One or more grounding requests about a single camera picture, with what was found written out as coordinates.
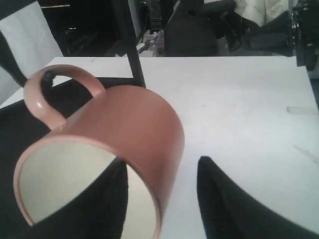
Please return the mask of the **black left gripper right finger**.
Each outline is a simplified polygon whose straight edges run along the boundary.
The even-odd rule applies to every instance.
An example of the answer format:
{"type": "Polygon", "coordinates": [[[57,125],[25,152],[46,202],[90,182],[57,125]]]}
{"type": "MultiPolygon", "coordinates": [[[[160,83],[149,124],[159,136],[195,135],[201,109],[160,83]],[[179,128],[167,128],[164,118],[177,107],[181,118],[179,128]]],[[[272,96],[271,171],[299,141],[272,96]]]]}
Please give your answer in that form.
{"type": "Polygon", "coordinates": [[[233,182],[208,156],[197,167],[197,199],[208,239],[317,239],[233,182]]]}

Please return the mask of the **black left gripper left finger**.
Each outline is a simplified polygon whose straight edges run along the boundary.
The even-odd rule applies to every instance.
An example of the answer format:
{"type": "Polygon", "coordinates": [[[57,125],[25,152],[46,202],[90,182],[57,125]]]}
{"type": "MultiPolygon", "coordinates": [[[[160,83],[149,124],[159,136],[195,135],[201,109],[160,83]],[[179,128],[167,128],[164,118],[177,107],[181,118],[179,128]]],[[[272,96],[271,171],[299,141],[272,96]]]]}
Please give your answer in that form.
{"type": "Polygon", "coordinates": [[[126,163],[114,159],[79,196],[34,226],[36,239],[119,239],[128,206],[126,163]]]}

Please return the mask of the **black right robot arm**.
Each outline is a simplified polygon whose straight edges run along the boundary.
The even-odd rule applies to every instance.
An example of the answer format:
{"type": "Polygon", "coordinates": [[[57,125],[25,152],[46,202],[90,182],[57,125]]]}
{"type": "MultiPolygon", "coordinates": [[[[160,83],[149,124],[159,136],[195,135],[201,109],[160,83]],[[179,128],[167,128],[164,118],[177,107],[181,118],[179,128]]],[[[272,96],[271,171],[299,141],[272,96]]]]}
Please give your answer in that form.
{"type": "MultiPolygon", "coordinates": [[[[291,10],[242,37],[244,49],[295,56],[312,71],[318,60],[319,3],[300,0],[291,10]]],[[[209,239],[316,239],[267,208],[234,183],[208,156],[197,167],[197,198],[209,239]]]]}

